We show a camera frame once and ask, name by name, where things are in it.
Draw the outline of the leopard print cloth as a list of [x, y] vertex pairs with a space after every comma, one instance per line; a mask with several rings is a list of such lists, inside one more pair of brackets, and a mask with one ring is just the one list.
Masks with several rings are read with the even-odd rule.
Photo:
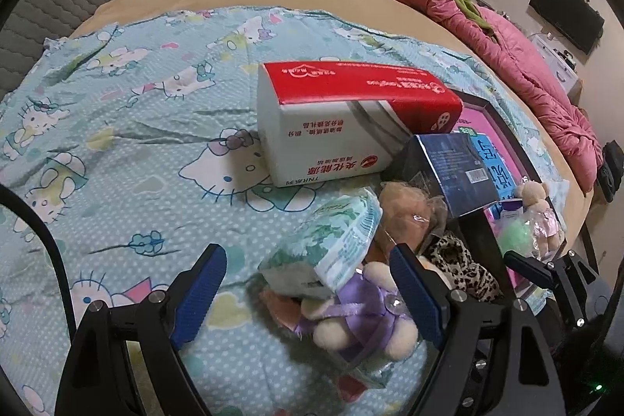
[[451, 231], [431, 244], [424, 258], [441, 271], [452, 289], [460, 289], [479, 302], [494, 302], [502, 296], [493, 274], [474, 260], [461, 238]]

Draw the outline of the cream plush purple dress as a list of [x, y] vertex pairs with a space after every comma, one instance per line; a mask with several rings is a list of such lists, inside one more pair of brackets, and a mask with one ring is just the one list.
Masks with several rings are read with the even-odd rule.
[[381, 262], [357, 270], [328, 300], [301, 301], [295, 332], [310, 335], [350, 368], [374, 357], [402, 361], [419, 337], [389, 266]]

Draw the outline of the pink tissue pack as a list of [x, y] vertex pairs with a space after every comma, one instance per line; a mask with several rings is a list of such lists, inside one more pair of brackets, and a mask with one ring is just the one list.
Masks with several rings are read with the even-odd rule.
[[277, 295], [268, 287], [260, 292], [260, 300], [278, 326], [297, 336], [312, 333], [314, 322], [303, 316], [300, 304], [295, 300]]

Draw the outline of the green white tissue pack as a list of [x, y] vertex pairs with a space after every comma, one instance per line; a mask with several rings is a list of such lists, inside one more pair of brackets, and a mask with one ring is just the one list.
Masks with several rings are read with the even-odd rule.
[[259, 273], [278, 295], [327, 300], [363, 262], [382, 214], [369, 188], [334, 197], [279, 241]]

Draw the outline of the green ball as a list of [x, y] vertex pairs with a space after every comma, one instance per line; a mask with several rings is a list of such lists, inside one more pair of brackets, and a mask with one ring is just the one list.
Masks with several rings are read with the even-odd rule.
[[533, 255], [533, 234], [530, 226], [522, 220], [500, 221], [497, 226], [496, 241], [503, 255], [510, 251], [524, 257]]

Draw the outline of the brown toy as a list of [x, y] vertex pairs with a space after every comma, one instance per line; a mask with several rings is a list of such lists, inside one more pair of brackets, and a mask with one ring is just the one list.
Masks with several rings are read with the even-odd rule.
[[442, 236], [449, 209], [441, 195], [430, 196], [407, 182], [385, 182], [379, 200], [383, 213], [374, 241], [386, 260], [399, 244], [420, 255]]

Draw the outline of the beige bear pink dress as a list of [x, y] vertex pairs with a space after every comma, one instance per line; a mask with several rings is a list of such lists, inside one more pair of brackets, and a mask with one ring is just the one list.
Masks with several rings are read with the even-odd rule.
[[562, 247], [566, 237], [550, 204], [548, 185], [525, 181], [516, 188], [515, 195], [523, 202], [523, 215], [531, 227], [538, 258], [551, 257]]

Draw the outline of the dark blue small box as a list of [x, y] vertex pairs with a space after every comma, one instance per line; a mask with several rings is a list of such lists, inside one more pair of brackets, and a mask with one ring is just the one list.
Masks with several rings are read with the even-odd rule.
[[384, 182], [407, 182], [430, 196], [441, 195], [452, 218], [499, 200], [486, 164], [468, 134], [414, 135], [381, 173]]

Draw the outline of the pink and blue book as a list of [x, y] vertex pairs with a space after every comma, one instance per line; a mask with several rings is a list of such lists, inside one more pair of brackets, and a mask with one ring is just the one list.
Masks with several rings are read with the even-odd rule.
[[[496, 233], [500, 221], [519, 219], [529, 225], [523, 215], [523, 202], [515, 195], [515, 191], [525, 181], [542, 181], [523, 147], [490, 103], [466, 96], [455, 130], [470, 136], [499, 195], [495, 204], [459, 219], [463, 238], [476, 260], [490, 270], [506, 295], [535, 296], [537, 289], [534, 284], [505, 267]], [[533, 248], [531, 257], [539, 261], [551, 261], [558, 256], [559, 251], [541, 260]]]

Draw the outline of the dark clothes on chair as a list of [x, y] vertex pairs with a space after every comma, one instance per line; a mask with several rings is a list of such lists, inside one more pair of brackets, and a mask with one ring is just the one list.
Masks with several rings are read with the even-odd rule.
[[623, 149], [615, 140], [611, 140], [603, 147], [603, 164], [597, 172], [597, 182], [607, 203], [613, 202], [622, 185], [623, 164]]

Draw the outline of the Hello Kitty blue cloth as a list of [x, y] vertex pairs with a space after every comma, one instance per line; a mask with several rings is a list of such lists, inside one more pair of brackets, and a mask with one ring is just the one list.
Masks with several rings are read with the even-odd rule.
[[537, 124], [474, 58], [328, 12], [282, 7], [180, 11], [46, 42], [1, 103], [1, 182], [51, 231], [74, 311], [142, 301], [211, 243], [227, 271], [181, 356], [216, 415], [395, 415], [433, 351], [420, 343], [384, 389], [343, 400], [333, 363], [281, 331], [260, 301], [262, 259], [318, 207], [373, 175], [273, 184], [256, 132], [259, 67], [280, 60], [420, 67], [486, 99], [549, 185], [569, 184]]

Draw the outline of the red white tissue box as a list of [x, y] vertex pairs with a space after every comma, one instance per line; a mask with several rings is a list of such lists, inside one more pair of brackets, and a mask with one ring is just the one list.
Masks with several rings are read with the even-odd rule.
[[419, 134], [453, 130], [460, 97], [414, 67], [350, 61], [267, 62], [257, 124], [278, 187], [378, 173]]

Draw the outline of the pink quilted duvet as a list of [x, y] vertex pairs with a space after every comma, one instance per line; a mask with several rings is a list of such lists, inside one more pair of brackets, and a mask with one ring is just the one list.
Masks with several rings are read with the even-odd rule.
[[468, 20], [454, 0], [397, 0], [442, 25], [477, 54], [530, 108], [560, 149], [578, 186], [592, 190], [602, 148], [584, 113], [574, 106], [532, 42], [509, 20], [471, 0], [495, 38]]

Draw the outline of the white drawer cabinet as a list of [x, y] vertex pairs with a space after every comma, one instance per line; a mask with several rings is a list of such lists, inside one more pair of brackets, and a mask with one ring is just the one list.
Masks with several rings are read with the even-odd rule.
[[567, 50], [559, 50], [544, 34], [532, 34], [529, 40], [544, 58], [548, 68], [565, 91], [571, 103], [578, 105], [582, 93], [582, 80], [575, 72], [575, 61]]

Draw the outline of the green garment on duvet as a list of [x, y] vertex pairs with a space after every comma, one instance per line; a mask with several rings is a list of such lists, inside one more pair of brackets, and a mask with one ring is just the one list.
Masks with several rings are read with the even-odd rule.
[[479, 9], [475, 6], [475, 4], [471, 0], [454, 0], [458, 9], [461, 10], [462, 14], [475, 22], [483, 31], [484, 34], [488, 35], [490, 38], [495, 38], [495, 33], [493, 28], [489, 23], [481, 16]]

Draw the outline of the wall mounted black television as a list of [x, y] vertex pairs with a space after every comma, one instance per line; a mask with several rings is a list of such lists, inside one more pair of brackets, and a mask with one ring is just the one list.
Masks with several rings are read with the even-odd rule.
[[586, 0], [530, 0], [529, 5], [586, 55], [603, 35], [604, 18]]

